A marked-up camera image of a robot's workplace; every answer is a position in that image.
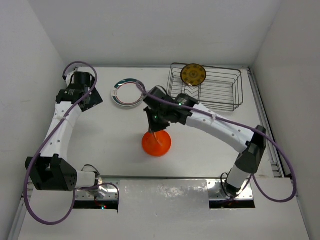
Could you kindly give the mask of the orange plastic plate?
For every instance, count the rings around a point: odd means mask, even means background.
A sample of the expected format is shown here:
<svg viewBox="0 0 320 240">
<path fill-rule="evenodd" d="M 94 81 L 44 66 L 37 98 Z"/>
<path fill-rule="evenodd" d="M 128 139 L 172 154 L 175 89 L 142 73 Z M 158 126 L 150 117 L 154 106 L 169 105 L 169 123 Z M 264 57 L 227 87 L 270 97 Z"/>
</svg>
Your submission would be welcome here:
<svg viewBox="0 0 320 240">
<path fill-rule="evenodd" d="M 150 145 L 152 147 L 164 147 L 165 141 L 163 140 L 165 131 L 158 131 L 158 132 L 152 132 L 151 133 L 151 143 Z"/>
<path fill-rule="evenodd" d="M 164 156 L 172 146 L 170 135 L 164 131 L 146 132 L 141 141 L 143 150 L 152 157 Z"/>
</svg>

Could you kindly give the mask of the white plate dark red rim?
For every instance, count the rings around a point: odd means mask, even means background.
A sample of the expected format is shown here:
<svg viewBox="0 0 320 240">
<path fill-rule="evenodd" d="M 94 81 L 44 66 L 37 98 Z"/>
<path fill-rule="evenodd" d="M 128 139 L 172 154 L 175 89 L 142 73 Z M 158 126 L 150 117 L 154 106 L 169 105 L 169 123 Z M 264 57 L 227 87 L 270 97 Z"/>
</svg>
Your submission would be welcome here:
<svg viewBox="0 0 320 240">
<path fill-rule="evenodd" d="M 124 109 L 135 108 L 143 101 L 143 93 L 138 89 L 137 79 L 127 78 L 117 82 L 111 91 L 113 103 Z"/>
</svg>

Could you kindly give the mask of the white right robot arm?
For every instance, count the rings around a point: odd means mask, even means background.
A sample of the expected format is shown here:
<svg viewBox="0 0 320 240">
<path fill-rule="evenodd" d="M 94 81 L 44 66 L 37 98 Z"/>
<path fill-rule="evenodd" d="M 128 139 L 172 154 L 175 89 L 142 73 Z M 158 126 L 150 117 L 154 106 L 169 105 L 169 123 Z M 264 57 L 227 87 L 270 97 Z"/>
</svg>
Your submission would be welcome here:
<svg viewBox="0 0 320 240">
<path fill-rule="evenodd" d="M 171 124 L 181 124 L 201 130 L 238 152 L 221 187 L 227 196 L 235 197 L 245 180 L 257 173 L 267 145 L 263 137 L 266 129 L 263 126 L 247 129 L 233 125 L 195 98 L 184 93 L 172 98 L 158 86 L 144 92 L 143 101 L 147 105 L 144 111 L 150 133 L 165 130 Z"/>
</svg>

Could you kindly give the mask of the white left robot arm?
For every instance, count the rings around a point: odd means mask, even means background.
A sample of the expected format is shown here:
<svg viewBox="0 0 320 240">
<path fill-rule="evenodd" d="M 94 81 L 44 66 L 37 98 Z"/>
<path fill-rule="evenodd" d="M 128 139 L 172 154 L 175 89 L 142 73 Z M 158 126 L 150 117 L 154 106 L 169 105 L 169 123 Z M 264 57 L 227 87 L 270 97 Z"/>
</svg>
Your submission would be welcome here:
<svg viewBox="0 0 320 240">
<path fill-rule="evenodd" d="M 56 96 L 48 141 L 30 171 L 37 190 L 71 192 L 96 184 L 97 171 L 79 171 L 67 161 L 69 142 L 81 113 L 103 102 L 99 92 L 92 89 L 94 82 L 89 72 L 73 72 L 67 87 Z"/>
</svg>

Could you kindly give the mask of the yellow patterned plate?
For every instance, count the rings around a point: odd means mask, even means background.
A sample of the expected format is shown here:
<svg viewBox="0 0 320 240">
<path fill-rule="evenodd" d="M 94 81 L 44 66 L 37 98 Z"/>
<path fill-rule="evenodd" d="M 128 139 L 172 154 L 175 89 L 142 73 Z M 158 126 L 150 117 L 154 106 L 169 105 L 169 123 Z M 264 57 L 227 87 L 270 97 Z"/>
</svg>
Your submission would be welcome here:
<svg viewBox="0 0 320 240">
<path fill-rule="evenodd" d="M 201 85 L 207 78 L 205 68 L 196 63 L 187 64 L 180 72 L 182 82 L 188 86 L 196 87 Z"/>
</svg>

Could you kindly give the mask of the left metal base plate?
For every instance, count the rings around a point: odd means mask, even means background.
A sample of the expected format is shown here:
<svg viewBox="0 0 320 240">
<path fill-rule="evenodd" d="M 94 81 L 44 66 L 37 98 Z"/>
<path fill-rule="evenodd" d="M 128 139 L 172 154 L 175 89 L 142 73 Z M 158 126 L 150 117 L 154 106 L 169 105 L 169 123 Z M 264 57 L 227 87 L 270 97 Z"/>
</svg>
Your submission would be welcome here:
<svg viewBox="0 0 320 240">
<path fill-rule="evenodd" d="M 75 195 L 78 201 L 118 201 L 120 180 L 99 181 L 98 186 L 78 188 Z"/>
</svg>

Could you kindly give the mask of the metal base plate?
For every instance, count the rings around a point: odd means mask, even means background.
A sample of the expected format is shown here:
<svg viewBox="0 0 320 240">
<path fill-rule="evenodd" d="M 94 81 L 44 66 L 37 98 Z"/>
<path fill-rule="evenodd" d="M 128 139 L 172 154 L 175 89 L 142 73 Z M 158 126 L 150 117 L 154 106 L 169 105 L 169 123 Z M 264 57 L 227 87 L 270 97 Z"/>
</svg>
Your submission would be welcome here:
<svg viewBox="0 0 320 240">
<path fill-rule="evenodd" d="M 235 199 L 236 201 L 253 201 L 254 194 L 252 191 L 251 184 L 246 180 L 239 192 L 233 196 L 226 190 L 223 190 L 220 179 L 207 179 L 207 192 L 210 201 L 226 201 L 229 199 Z"/>
<path fill-rule="evenodd" d="M 118 201 L 120 180 L 99 181 L 98 186 L 78 188 L 75 195 L 78 201 Z"/>
</svg>

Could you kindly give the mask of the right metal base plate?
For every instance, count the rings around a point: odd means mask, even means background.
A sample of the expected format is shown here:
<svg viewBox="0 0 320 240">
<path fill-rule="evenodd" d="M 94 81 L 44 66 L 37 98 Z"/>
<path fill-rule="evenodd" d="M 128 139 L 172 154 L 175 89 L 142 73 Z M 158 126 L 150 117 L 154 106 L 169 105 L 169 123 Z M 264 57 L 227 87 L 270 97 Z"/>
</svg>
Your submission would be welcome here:
<svg viewBox="0 0 320 240">
<path fill-rule="evenodd" d="M 207 179 L 207 192 L 210 201 L 226 201 L 229 199 L 235 199 L 236 201 L 253 201 L 254 194 L 252 191 L 251 184 L 246 180 L 239 192 L 233 196 L 226 190 L 223 190 L 220 179 Z"/>
</svg>

